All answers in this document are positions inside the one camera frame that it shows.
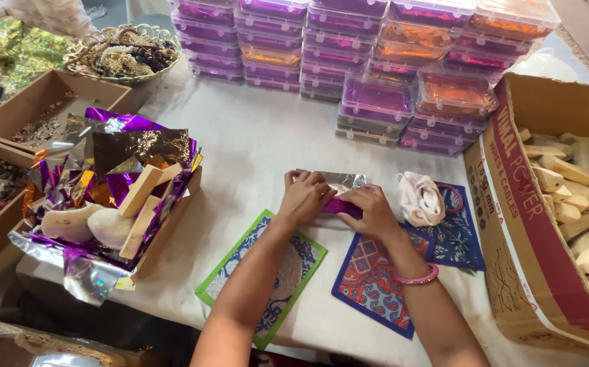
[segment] paisley pattern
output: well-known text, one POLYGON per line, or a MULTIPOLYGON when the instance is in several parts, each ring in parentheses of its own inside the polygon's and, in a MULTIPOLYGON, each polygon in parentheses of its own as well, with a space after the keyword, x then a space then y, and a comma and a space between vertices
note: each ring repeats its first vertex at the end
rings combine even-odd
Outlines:
POLYGON ((459 212, 446 213, 446 217, 434 227, 419 227, 417 230, 435 240, 432 263, 469 270, 485 270, 485 262, 480 251, 478 234, 473 225, 473 218, 467 202, 467 193, 463 186, 436 182, 439 193, 444 198, 447 209, 456 208, 462 196, 464 205, 459 212))
MULTIPOLYGON (((214 275, 212 274, 212 279, 209 276, 195 289, 195 294, 205 303, 213 305, 238 263, 270 224, 271 217, 272 213, 264 211, 223 263, 217 267, 214 275)), ((253 342, 259 349, 264 349, 270 343, 299 293, 326 254, 325 248, 300 232, 296 232, 289 242, 290 246, 286 247, 283 263, 274 280, 272 296, 256 326, 253 342)))
MULTIPOLYGON (((433 239, 405 229, 428 260, 433 239)), ((394 280, 394 265, 379 241, 356 233, 331 294, 402 336, 412 339, 414 325, 405 305, 404 287, 394 280)))

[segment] hand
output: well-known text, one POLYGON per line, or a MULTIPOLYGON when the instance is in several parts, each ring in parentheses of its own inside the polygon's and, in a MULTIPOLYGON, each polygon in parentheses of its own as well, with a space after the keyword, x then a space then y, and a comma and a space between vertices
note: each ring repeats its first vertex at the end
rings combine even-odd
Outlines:
POLYGON ((347 213, 338 213, 338 217, 356 232, 377 238, 384 244, 396 241, 404 233, 380 186, 366 183, 359 189, 341 194, 339 198, 362 209, 362 219, 359 221, 347 213))
POLYGON ((314 220, 337 193, 319 172, 290 171, 285 174, 285 194, 274 219, 295 230, 314 220))

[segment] white cloth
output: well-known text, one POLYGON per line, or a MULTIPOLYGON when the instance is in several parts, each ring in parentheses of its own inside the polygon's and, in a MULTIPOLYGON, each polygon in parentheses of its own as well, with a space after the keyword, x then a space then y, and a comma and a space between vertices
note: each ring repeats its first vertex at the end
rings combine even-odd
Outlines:
MULTIPOLYGON (((336 138, 332 121, 338 117, 337 105, 304 101, 296 94, 273 89, 193 79, 185 58, 170 71, 140 114, 171 129, 190 129, 197 146, 203 147, 202 189, 165 244, 152 274, 141 280, 135 291, 114 289, 109 299, 198 329, 210 308, 195 296, 195 287, 261 211, 278 210, 286 171, 306 167, 364 173, 382 187, 400 220, 398 172, 410 170, 470 187, 461 157, 418 154, 336 138)), ((473 204, 470 190, 464 203, 473 204)), ((475 211, 471 213, 475 221, 475 211)), ((417 336, 406 339, 331 295, 354 232, 346 226, 308 227, 302 232, 328 253, 272 341, 347 354, 375 366, 430 367, 417 336)), ((17 270, 63 282, 63 269, 39 264, 30 257, 25 257, 17 270)), ((441 266, 439 279, 492 366, 589 367, 589 359, 583 356, 505 338, 492 315, 482 272, 470 276, 441 266)))
POLYGON ((399 180, 399 205, 404 218, 414 227, 438 225, 446 212, 439 189, 429 176, 405 171, 399 180))

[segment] crumpled cloth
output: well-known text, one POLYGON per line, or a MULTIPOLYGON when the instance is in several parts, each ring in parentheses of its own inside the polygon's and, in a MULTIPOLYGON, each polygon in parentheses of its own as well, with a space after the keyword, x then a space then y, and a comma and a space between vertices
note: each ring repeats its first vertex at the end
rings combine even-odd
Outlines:
POLYGON ((399 205, 413 227, 438 225, 446 212, 439 189, 429 176, 406 171, 397 175, 399 205))

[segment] pink bangle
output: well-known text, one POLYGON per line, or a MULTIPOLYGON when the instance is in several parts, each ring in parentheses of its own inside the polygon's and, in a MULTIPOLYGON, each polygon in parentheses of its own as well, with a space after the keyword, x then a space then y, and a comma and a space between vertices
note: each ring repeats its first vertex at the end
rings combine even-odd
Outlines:
POLYGON ((392 276, 394 276, 394 279, 396 279, 399 283, 403 283, 403 284, 407 284, 407 285, 420 285, 420 284, 426 284, 429 281, 437 278, 437 274, 439 274, 439 268, 437 268, 437 265, 435 264, 428 264, 430 266, 430 269, 432 269, 433 271, 428 274, 428 276, 425 276, 423 278, 419 278, 419 279, 406 279, 403 278, 399 275, 399 273, 396 272, 396 270, 394 272, 392 272, 392 276))

